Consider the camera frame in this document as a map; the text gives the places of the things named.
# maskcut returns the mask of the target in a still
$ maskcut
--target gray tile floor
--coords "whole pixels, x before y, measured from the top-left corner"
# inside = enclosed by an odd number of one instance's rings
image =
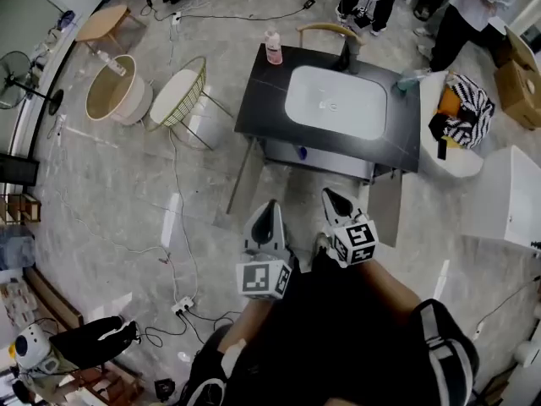
[[[153,1],[158,17],[175,9],[160,0]],[[271,16],[292,12],[304,1],[217,0],[189,13]],[[145,4],[145,0],[124,2],[137,16]],[[338,0],[316,2],[309,11],[272,22],[280,31],[283,44],[297,45],[294,29],[298,25],[335,19]],[[236,115],[258,45],[271,22],[186,18],[175,29],[168,20],[140,18],[147,24],[146,30],[136,30],[126,22],[119,36],[124,45],[131,44],[129,53],[136,59],[139,73],[146,80],[153,80],[155,94],[189,59],[204,55],[214,95]],[[418,38],[412,33],[418,25],[410,8],[398,0],[388,30],[378,38],[366,35],[368,44],[360,58],[396,72],[425,66],[415,50]],[[338,53],[341,43],[339,37],[330,33],[305,35],[306,47],[325,52]],[[110,49],[107,44],[102,47]],[[47,138],[53,118],[45,118],[41,126],[36,146],[41,166],[33,192],[43,202],[43,221],[32,228],[38,246],[38,266],[84,314],[131,293],[132,300],[123,311],[126,316],[136,318],[141,326],[180,332],[183,326],[170,310],[172,270],[158,261],[163,254],[159,250],[130,253],[96,237],[112,239],[132,250],[156,246],[162,240],[164,218],[174,211],[168,250],[176,267],[178,293],[194,293],[195,271],[183,236],[181,204],[174,203],[177,188],[168,133],[147,133],[139,124],[123,127],[112,120],[91,122],[85,116],[85,97],[100,66],[101,61],[85,47],[74,49],[59,80],[59,86],[66,90],[61,112],[67,115],[60,135],[53,131]],[[498,103],[495,68],[486,51],[466,45],[453,69],[471,76]],[[235,216],[227,216],[225,209],[246,142],[231,131],[231,120],[221,118],[219,124],[225,130],[214,151],[194,151],[177,143],[176,171],[184,198],[184,230],[199,266],[197,311],[206,316],[243,307],[234,277],[241,224]],[[539,141],[538,131],[520,128],[498,109],[489,137],[479,150],[484,156],[515,144],[541,164]],[[252,207],[277,198],[283,206],[292,246],[306,258],[314,234],[324,221],[320,190],[326,185],[352,194],[359,192],[358,183],[349,178],[269,164],[260,176]],[[406,175],[396,248],[381,251],[379,258],[422,298],[433,295],[442,264],[450,260],[441,299],[465,333],[472,335],[484,314],[541,269],[530,254],[459,234],[460,199],[467,187],[468,182],[445,184],[422,174]],[[361,193],[366,202],[366,189]],[[487,320],[476,342],[482,360],[478,387],[510,364],[513,349],[533,328],[536,299],[535,288],[527,288]],[[211,324],[195,323],[202,338],[207,338]],[[158,378],[185,380],[189,363],[180,360],[178,353],[193,358],[199,348],[190,330],[181,337],[162,337],[163,348],[143,342],[121,358],[142,373],[149,389]]]

